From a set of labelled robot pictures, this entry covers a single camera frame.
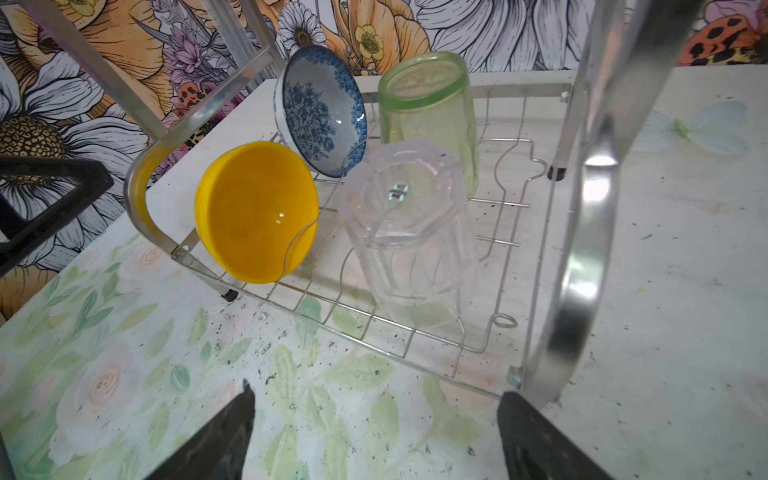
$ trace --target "green glass rim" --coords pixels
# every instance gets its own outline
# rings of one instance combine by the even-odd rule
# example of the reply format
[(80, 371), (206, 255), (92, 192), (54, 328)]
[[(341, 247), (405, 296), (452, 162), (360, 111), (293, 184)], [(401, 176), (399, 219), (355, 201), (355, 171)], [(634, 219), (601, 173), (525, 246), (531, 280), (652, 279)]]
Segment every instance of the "green glass rim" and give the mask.
[[(397, 74), (415, 65), (435, 60), (447, 60), (456, 64), (461, 74), (450, 84), (426, 95), (397, 98), (386, 93), (387, 85)], [(413, 108), (427, 107), (445, 100), (467, 85), (469, 85), (469, 74), (467, 73), (467, 62), (464, 58), (450, 51), (430, 51), (429, 53), (417, 55), (400, 62), (392, 70), (386, 72), (379, 81), (379, 105), (389, 110), (412, 110)]]

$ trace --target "floral wallpaper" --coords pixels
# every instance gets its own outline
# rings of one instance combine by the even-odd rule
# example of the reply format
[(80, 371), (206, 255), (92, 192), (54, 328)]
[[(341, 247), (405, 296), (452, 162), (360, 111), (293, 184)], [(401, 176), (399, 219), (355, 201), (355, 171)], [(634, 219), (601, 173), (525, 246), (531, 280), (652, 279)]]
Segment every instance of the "floral wallpaper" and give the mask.
[[(41, 1), (55, 2), (167, 127), (236, 69), (201, 0)], [(356, 75), (385, 74), (407, 58), (438, 50), (459, 53), (473, 72), (575, 68), (594, 7), (594, 0), (254, 1), (284, 56), (304, 45), (325, 45)], [(245, 25), (240, 0), (231, 2)], [(0, 323), (122, 213), (124, 175), (148, 143), (120, 106), (14, 3), (0, 2), (0, 154), (99, 159), (114, 186), (0, 280)], [(764, 63), (766, 5), (707, 4), (680, 64)], [(246, 94), (172, 153), (154, 179)], [(0, 194), (27, 219), (68, 188), (58, 180), (0, 178)]]

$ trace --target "metal dish rack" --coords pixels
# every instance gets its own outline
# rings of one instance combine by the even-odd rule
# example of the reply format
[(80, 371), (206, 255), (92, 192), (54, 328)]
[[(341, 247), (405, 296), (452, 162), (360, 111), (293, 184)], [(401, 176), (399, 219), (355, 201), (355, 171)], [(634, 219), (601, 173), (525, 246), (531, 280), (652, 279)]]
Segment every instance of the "metal dish rack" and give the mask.
[[(19, 0), (19, 2), (152, 138), (151, 145), (131, 166), (126, 176), (124, 193), (131, 221), (149, 241), (167, 252), (174, 261), (197, 274), (228, 300), (234, 300), (237, 293), (242, 293), (244, 296), (290, 312), (299, 321), (328, 330), (352, 343), (415, 369), (433, 373), (446, 382), (494, 399), (499, 398), (499, 392), (494, 391), (498, 388), (489, 389), (486, 385), (481, 385), (482, 382), (476, 381), (477, 376), (470, 376), (467, 380), (457, 377), (462, 374), (459, 363), (466, 364), (470, 356), (478, 357), (482, 363), (494, 326), (497, 329), (509, 331), (518, 325), (518, 321), (513, 316), (500, 310), (500, 305), (504, 296), (505, 282), (508, 280), (506, 276), (511, 252), (520, 246), (520, 243), (515, 241), (518, 221), (521, 212), (530, 207), (525, 203), (526, 190), (530, 182), (541, 177), (548, 168), (546, 162), (535, 158), (534, 145), (530, 139), (520, 138), (519, 133), (514, 138), (483, 138), (481, 135), (482, 142), (496, 141), (505, 144), (514, 142), (512, 145), (515, 146), (528, 144), (529, 160), (540, 165), (541, 171), (524, 181), (520, 189), (519, 202), (508, 201), (507, 191), (499, 182), (498, 176), (496, 183), (502, 188), (500, 197), (475, 198), (470, 201), (470, 204), (499, 206), (493, 234), (479, 237), (479, 239), (488, 242), (488, 255), (497, 245), (499, 245), (498, 248), (507, 249), (495, 308), (487, 318), (482, 340), (478, 346), (465, 342), (467, 332), (461, 321), (458, 322), (459, 336), (450, 337), (435, 333), (433, 329), (415, 328), (393, 322), (376, 315), (374, 306), (359, 308), (347, 301), (344, 297), (343, 277), (346, 265), (351, 258), (351, 249), (346, 251), (340, 263), (337, 293), (333, 291), (321, 293), (312, 290), (313, 286), (317, 285), (312, 275), (306, 285), (299, 285), (292, 276), (286, 276), (272, 286), (260, 286), (258, 288), (263, 290), (254, 292), (251, 286), (229, 281), (226, 274), (216, 275), (192, 254), (192, 249), (199, 241), (196, 230), (192, 230), (180, 243), (166, 235), (149, 214), (146, 189), (152, 173), (161, 161), (211, 118), (224, 103), (243, 88), (252, 89), (255, 86), (254, 79), (259, 78), (258, 75), (265, 69), (267, 71), (272, 69), (275, 74), (280, 74), (284, 69), (284, 60), (277, 53), (274, 37), (270, 34), (255, 1), (240, 0), (240, 4), (248, 25), (260, 39), (260, 51), (250, 43), (228, 0), (205, 0), (208, 13), (217, 24), (218, 31), (228, 49), (233, 52), (239, 69), (169, 130), (163, 128), (159, 120), (125, 81), (90, 46), (52, 2), (37, 0)], [(495, 84), (472, 87), (474, 98), (560, 97), (568, 101), (558, 148), (551, 162), (555, 172), (559, 167), (565, 167), (568, 164), (577, 133), (581, 132), (582, 142), (578, 149), (577, 161), (571, 164), (568, 170), (574, 185), (573, 198), (547, 318), (534, 346), (533, 326), (540, 296), (539, 286), (549, 219), (553, 207), (554, 179), (549, 189), (549, 200), (541, 231), (524, 351), (520, 365), (510, 366), (508, 375), (504, 376), (508, 385), (501, 386), (502, 389), (510, 387), (520, 389), (537, 406), (542, 406), (560, 395), (576, 368), (578, 358), (587, 342), (610, 257), (617, 206), (619, 167), (644, 119), (650, 113), (670, 70), (675, 65), (677, 53), (702, 4), (702, 0), (694, 2), (638, 0), (630, 23), (626, 25), (624, 2), (598, 0), (592, 12), (587, 44), (582, 51), (581, 63), (572, 86), (569, 84)], [(376, 94), (364, 94), (364, 100), (367, 103), (375, 103)], [(497, 160), (496, 167), (502, 161), (504, 154)], [(320, 216), (333, 214), (329, 202), (339, 181), (318, 176), (316, 182), (319, 190), (329, 185), (332, 189), (332, 193), (321, 202), (323, 208)], [(515, 208), (515, 219), (511, 235), (502, 238), (498, 235), (498, 227), (505, 207)], [(339, 229), (340, 227), (337, 227), (326, 235), (310, 255), (314, 258), (318, 249), (326, 249), (336, 242), (334, 235)], [(285, 293), (293, 294), (295, 302), (288, 304), (281, 301), (281, 299), (284, 300), (285, 297), (282, 295)], [(307, 296), (315, 297), (328, 307), (320, 323), (299, 313), (300, 305)], [(332, 318), (334, 311), (341, 311), (339, 309), (355, 313), (365, 319), (360, 335), (356, 332), (350, 334), (349, 331), (343, 331), (343, 328), (331, 325), (329, 319)], [(385, 348), (373, 342), (371, 329), (378, 324), (387, 325), (406, 334), (407, 339), (400, 353), (396, 352), (396, 349)], [(449, 360), (448, 371), (440, 371), (421, 361), (423, 357), (413, 346), (413, 343), (421, 338), (455, 349), (455, 353), (449, 355), (452, 362)]]

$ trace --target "floral tablecloth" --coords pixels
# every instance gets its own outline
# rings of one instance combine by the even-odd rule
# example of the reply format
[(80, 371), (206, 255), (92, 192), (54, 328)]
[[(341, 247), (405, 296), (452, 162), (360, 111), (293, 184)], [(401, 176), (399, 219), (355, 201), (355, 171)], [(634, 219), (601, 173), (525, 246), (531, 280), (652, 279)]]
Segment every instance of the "floral tablecloth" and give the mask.
[(0, 329), (0, 430), (20, 479), (143, 478), (243, 379), (244, 478), (505, 476), (494, 402), (225, 302), (125, 216)]

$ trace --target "green glass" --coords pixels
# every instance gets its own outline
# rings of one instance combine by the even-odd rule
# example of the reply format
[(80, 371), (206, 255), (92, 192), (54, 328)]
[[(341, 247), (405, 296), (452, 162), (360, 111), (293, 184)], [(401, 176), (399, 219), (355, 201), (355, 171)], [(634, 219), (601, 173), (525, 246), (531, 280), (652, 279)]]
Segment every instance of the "green glass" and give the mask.
[(425, 53), (397, 64), (379, 82), (382, 142), (421, 138), (462, 161), (467, 198), (478, 187), (475, 105), (464, 58)]

